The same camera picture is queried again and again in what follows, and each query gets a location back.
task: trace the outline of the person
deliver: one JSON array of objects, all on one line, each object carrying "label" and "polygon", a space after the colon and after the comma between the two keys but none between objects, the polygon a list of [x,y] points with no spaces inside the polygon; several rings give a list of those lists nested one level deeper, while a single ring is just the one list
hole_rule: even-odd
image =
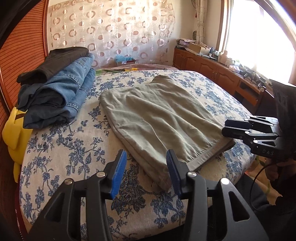
[{"label": "person", "polygon": [[[265,165],[271,163],[270,159],[266,159]],[[267,166],[265,173],[271,181],[271,186],[282,195],[277,198],[276,205],[269,204],[266,195],[257,183],[254,183],[251,195],[252,204],[250,204],[250,189],[253,180],[246,174],[240,178],[235,187],[256,214],[270,241],[296,240],[296,161],[289,159],[286,162]],[[164,233],[144,238],[142,241],[181,240],[183,227],[181,225]],[[215,240],[211,237],[211,231],[208,223],[208,240]]]}]

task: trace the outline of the black cable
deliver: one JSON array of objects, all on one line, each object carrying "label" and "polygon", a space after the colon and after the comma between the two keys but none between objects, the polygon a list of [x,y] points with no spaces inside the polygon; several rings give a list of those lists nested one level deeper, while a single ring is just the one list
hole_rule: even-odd
[{"label": "black cable", "polygon": [[253,206],[253,204],[252,204],[252,199],[251,199],[251,197],[252,197],[252,189],[253,189],[253,186],[254,186],[255,181],[256,181],[257,177],[259,176],[259,174],[260,174],[265,168],[267,168],[267,167],[269,167],[269,166],[271,166],[271,165],[275,165],[275,164],[276,164],[276,163],[270,163],[270,164],[264,166],[264,167],[258,172],[258,174],[256,175],[256,177],[254,178],[254,180],[253,180],[253,182],[252,182],[251,189],[250,189],[250,196],[249,196],[249,198],[250,198],[250,205],[251,205],[251,208],[253,208],[254,210],[256,210],[256,211],[258,211],[258,212],[260,212],[260,210],[258,210],[257,208],[255,208],[255,207]]}]

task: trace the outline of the low wooden cabinet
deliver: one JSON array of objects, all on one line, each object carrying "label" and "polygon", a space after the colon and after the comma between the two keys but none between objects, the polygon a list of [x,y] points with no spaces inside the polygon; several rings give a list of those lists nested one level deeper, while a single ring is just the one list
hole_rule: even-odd
[{"label": "low wooden cabinet", "polygon": [[173,66],[180,70],[199,72],[239,101],[240,99],[246,99],[251,105],[251,107],[247,108],[251,113],[255,112],[259,106],[262,92],[257,86],[217,61],[175,48]]}]

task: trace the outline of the green blanket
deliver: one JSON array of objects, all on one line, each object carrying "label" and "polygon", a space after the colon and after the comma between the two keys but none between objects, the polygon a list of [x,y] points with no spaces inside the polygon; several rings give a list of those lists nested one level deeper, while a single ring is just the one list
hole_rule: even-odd
[{"label": "green blanket", "polygon": [[117,137],[164,190],[171,187],[166,151],[173,149],[190,170],[234,145],[202,104],[167,76],[149,84],[109,89],[100,102]]}]

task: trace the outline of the mattress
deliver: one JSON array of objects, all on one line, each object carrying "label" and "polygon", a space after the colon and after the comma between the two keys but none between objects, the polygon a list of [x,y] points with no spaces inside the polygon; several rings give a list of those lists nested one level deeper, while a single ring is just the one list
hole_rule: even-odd
[{"label": "mattress", "polygon": [[[149,83],[159,74],[180,83],[222,124],[229,118],[243,120],[250,115],[229,93],[197,72],[149,70],[96,76],[72,123],[32,132],[20,176],[20,207],[27,229],[66,178],[86,179],[113,161],[119,149],[125,149],[100,105],[100,93]],[[235,142],[232,149],[206,162],[197,172],[210,180],[226,177],[236,183],[254,155],[241,140]],[[135,240],[173,229],[185,222],[187,209],[186,200],[178,199],[172,188],[161,190],[129,153],[119,194],[106,205],[114,240]],[[81,201],[81,236],[87,240],[85,198]]]}]

